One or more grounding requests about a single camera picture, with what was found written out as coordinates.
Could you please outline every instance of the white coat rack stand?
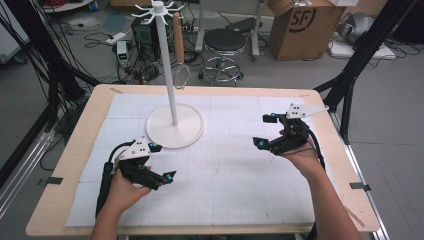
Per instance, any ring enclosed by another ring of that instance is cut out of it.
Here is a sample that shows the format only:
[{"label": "white coat rack stand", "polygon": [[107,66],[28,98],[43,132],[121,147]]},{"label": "white coat rack stand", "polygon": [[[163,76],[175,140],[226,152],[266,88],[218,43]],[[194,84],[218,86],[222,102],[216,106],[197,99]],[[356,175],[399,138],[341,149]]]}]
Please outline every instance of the white coat rack stand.
[{"label": "white coat rack stand", "polygon": [[156,109],[147,119],[146,130],[150,139],[156,144],[165,148],[183,148],[196,142],[203,133],[204,122],[202,115],[191,106],[186,104],[175,104],[174,86],[172,81],[171,62],[169,60],[168,40],[165,30],[165,15],[171,16],[169,11],[179,11],[178,9],[168,9],[174,3],[164,6],[162,1],[152,1],[152,8],[136,7],[140,10],[148,10],[142,15],[150,14],[152,17],[147,21],[150,24],[156,19],[160,50],[162,55],[163,69],[165,72],[166,87],[168,90],[169,105]]}]

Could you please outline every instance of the stool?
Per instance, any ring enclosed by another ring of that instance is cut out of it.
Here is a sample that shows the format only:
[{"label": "stool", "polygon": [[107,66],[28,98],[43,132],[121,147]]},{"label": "stool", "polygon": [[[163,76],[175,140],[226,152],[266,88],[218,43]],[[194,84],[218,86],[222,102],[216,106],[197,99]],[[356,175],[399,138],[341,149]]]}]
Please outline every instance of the stool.
[{"label": "stool", "polygon": [[215,82],[234,81],[237,87],[237,80],[243,78],[240,66],[227,56],[234,56],[243,52],[246,46],[246,38],[238,32],[230,29],[214,29],[205,34],[204,44],[206,50],[217,54],[207,60],[199,72],[199,79],[204,76],[211,80],[211,86]]}]

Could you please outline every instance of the metal stool legs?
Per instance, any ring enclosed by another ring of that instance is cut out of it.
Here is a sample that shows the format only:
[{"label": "metal stool legs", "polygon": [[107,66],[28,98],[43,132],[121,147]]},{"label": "metal stool legs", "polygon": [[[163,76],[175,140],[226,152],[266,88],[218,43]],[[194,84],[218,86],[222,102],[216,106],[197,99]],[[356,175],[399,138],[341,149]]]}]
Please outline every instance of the metal stool legs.
[{"label": "metal stool legs", "polygon": [[211,80],[211,86],[215,82],[233,81],[234,87],[237,87],[237,80],[243,78],[243,73],[240,72],[240,66],[234,60],[221,55],[211,58],[203,64],[199,78],[202,79],[204,76]]}]

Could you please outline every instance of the round white base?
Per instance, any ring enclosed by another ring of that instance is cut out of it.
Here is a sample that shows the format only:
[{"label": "round white base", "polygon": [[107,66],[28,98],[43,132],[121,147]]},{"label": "round white base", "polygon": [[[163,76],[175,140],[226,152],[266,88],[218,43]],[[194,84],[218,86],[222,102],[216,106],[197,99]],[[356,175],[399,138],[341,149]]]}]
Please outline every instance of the round white base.
[{"label": "round white base", "polygon": [[150,139],[165,148],[183,148],[197,141],[203,133],[200,113],[185,104],[176,104],[178,124],[172,125],[169,105],[156,109],[147,119],[146,130]]}]

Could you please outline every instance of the electrical outlet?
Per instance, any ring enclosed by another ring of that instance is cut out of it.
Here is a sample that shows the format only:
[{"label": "electrical outlet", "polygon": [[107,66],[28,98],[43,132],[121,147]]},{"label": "electrical outlet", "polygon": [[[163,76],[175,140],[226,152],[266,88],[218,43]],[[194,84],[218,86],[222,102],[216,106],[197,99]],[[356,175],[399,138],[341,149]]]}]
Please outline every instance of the electrical outlet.
[{"label": "electrical outlet", "polygon": [[198,32],[198,31],[199,31],[199,27],[193,27],[188,25],[183,26],[183,32]]},{"label": "electrical outlet", "polygon": [[106,39],[106,42],[109,44],[113,44],[114,42],[118,41],[119,39],[125,37],[125,33],[118,33],[115,36],[113,36],[113,39]]}]

